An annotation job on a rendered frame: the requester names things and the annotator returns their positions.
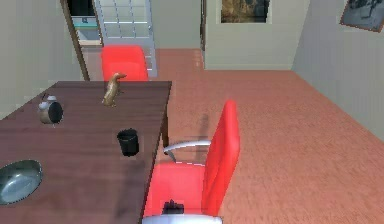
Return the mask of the black joystick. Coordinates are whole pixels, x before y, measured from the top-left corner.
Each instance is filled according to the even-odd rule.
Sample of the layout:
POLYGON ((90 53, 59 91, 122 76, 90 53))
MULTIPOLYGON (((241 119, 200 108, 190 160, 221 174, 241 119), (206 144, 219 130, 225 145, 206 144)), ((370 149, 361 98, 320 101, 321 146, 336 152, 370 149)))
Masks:
POLYGON ((173 199, 164 203, 163 214, 183 214, 184 213, 184 205, 175 202, 173 199))

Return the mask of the black cup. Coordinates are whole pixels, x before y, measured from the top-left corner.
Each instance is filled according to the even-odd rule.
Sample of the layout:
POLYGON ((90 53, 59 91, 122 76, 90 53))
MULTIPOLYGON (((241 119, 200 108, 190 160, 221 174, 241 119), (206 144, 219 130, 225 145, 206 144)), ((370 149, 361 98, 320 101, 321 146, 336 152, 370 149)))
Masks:
POLYGON ((139 138, 135 129, 124 129, 118 132, 117 140, 124 156, 135 156, 139 152, 139 138))

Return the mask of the brown bird statue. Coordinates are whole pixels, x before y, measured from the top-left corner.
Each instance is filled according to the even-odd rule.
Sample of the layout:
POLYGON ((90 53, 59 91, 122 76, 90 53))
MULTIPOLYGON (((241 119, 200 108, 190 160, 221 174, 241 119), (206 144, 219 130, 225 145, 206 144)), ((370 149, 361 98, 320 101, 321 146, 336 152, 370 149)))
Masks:
POLYGON ((112 77, 109 79, 107 84, 107 89, 104 94, 102 104, 107 107, 115 107, 115 98, 120 93, 120 83, 119 80, 121 78, 125 78, 126 74, 123 73, 115 73, 112 75, 112 77))

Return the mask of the white glass-paned door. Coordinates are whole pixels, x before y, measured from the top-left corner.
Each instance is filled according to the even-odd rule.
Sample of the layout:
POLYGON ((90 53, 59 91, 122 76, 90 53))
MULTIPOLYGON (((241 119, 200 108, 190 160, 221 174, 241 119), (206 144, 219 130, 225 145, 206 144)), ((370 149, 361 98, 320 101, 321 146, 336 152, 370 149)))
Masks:
POLYGON ((150 77, 158 75, 151 0, 93 0, 103 45, 139 45, 150 77))

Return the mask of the white framed dark picture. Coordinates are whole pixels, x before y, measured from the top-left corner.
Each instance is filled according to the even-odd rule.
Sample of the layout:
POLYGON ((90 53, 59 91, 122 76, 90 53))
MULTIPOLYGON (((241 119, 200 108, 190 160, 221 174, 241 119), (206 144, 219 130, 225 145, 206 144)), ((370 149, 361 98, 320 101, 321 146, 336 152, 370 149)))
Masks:
POLYGON ((266 23, 270 0, 222 0, 222 23, 266 23))

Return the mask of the dark brown wooden table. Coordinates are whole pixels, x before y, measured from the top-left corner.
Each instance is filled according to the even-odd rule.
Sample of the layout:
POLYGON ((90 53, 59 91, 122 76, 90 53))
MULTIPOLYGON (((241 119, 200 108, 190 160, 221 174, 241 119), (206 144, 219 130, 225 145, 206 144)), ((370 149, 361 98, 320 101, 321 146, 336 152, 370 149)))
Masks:
POLYGON ((140 224, 171 90, 168 82, 124 82, 116 106, 102 104, 97 81, 49 88, 64 107, 40 122, 32 99, 0 120, 0 167, 33 159, 43 181, 25 200, 0 206, 0 224, 140 224), (124 156, 117 134, 135 129, 139 152, 124 156))

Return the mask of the brass alarm clock black face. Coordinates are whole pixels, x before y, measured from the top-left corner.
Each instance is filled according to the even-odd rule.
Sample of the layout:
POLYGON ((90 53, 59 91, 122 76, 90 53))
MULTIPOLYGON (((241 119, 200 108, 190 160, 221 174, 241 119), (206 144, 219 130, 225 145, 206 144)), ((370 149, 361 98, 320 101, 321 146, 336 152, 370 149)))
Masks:
POLYGON ((38 104, 38 115, 40 122, 55 126, 64 118, 64 110, 54 95, 44 93, 38 104))

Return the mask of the grey metal bowl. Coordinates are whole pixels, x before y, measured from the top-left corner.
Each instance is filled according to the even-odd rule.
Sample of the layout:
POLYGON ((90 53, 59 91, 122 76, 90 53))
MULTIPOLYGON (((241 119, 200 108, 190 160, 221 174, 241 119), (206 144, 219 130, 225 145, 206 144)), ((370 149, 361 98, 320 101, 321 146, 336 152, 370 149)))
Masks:
POLYGON ((0 168, 0 205, 20 202, 30 196, 43 180, 39 161, 19 160, 0 168))

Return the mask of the brown framed grey picture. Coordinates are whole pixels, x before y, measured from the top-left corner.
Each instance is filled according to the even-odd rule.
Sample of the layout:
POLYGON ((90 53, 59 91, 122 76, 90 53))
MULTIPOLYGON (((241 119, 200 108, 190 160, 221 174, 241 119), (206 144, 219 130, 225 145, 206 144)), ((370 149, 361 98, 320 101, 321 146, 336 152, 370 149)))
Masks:
POLYGON ((346 0, 340 24, 380 33, 384 27, 384 0, 346 0))

